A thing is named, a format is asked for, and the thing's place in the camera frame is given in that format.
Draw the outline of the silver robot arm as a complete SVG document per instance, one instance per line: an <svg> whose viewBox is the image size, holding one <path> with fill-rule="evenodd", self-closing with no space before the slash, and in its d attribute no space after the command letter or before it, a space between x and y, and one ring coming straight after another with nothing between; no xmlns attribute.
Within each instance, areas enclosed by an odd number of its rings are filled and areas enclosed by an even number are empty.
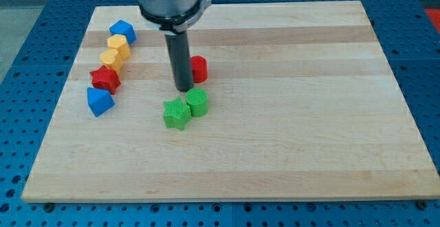
<svg viewBox="0 0 440 227"><path fill-rule="evenodd" d="M212 0L138 0L138 3L150 29L177 35L196 24Z"/></svg>

